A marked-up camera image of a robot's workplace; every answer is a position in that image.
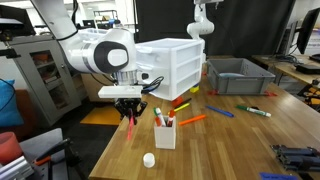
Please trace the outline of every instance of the wooden tabletop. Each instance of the wooden tabletop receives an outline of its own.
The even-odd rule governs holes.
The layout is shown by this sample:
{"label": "wooden tabletop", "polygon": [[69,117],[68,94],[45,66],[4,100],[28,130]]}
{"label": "wooden tabletop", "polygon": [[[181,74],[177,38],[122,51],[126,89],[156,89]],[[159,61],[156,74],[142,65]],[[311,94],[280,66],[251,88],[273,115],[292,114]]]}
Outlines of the wooden tabletop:
{"label": "wooden tabletop", "polygon": [[[279,62],[275,58],[270,56],[252,56],[255,60],[266,64],[270,67],[274,67],[276,70],[280,71],[284,75],[291,76],[299,80],[302,83],[310,84],[312,80],[320,78],[320,74],[303,74],[296,71],[296,68],[287,62]],[[302,61],[304,64],[310,64],[315,66],[320,66],[320,63],[309,60],[309,57],[306,55],[297,55],[298,60]]]}
{"label": "wooden tabletop", "polygon": [[[260,179],[260,172],[293,174],[276,160],[270,145],[320,148],[320,114],[270,84],[268,90],[278,96],[209,95],[212,88],[202,77],[200,91],[186,92],[191,106],[177,112],[177,122],[205,114],[207,117],[184,126],[177,125],[176,149],[155,148],[153,107],[163,112],[171,102],[147,95],[149,103],[132,139],[127,140],[128,120],[119,125],[89,178],[101,179]],[[211,105],[229,111],[234,118],[205,108]],[[272,116],[264,117],[235,108],[236,105],[257,106]],[[156,163],[145,168],[142,157],[151,152]],[[320,174],[310,173],[314,179]]]}

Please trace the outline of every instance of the green marker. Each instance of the green marker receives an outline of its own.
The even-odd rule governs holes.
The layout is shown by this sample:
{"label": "green marker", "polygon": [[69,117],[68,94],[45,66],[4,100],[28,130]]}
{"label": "green marker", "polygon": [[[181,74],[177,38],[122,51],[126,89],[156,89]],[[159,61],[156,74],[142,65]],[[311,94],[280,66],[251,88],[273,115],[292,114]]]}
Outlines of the green marker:
{"label": "green marker", "polygon": [[253,108],[249,108],[249,107],[245,107],[245,106],[237,105],[236,108],[239,108],[239,109],[242,109],[242,110],[246,110],[246,111],[250,111],[250,112],[253,112],[253,113],[256,113],[256,114],[260,114],[262,116],[267,116],[267,117],[271,116],[270,113],[267,113],[267,112],[264,112],[264,111],[260,111],[260,110],[256,110],[256,109],[253,109]]}

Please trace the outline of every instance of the pen holder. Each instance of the pen holder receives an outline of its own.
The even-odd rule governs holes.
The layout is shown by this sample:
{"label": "pen holder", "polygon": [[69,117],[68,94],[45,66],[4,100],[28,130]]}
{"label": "pen holder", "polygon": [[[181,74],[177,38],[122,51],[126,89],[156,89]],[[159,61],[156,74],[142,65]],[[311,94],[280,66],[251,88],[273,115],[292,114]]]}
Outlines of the pen holder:
{"label": "pen holder", "polygon": [[[164,120],[168,120],[168,116],[163,116]],[[176,148],[176,117],[173,117],[172,127],[158,127],[154,124],[154,137],[156,148],[175,149]]]}

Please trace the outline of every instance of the gray plastic bin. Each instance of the gray plastic bin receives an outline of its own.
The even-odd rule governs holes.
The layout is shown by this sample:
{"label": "gray plastic bin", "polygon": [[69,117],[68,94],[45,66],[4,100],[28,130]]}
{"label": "gray plastic bin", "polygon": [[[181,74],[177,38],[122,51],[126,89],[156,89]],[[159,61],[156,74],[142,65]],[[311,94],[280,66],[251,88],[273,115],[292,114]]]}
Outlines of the gray plastic bin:
{"label": "gray plastic bin", "polygon": [[[221,73],[237,73],[244,76],[221,76]],[[215,59],[207,61],[207,77],[218,94],[262,95],[275,75],[247,59]]]}

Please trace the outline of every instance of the red marker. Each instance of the red marker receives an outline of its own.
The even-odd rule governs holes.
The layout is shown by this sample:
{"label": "red marker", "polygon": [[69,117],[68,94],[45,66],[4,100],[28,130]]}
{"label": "red marker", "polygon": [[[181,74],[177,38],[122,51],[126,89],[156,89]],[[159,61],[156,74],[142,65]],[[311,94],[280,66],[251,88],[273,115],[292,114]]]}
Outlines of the red marker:
{"label": "red marker", "polygon": [[161,126],[161,121],[160,121],[160,118],[157,116],[156,117],[156,123],[157,123],[157,126],[159,127],[159,126]]}
{"label": "red marker", "polygon": [[174,117],[174,110],[171,110],[168,118],[168,125],[167,125],[168,127],[172,127],[173,117]]}

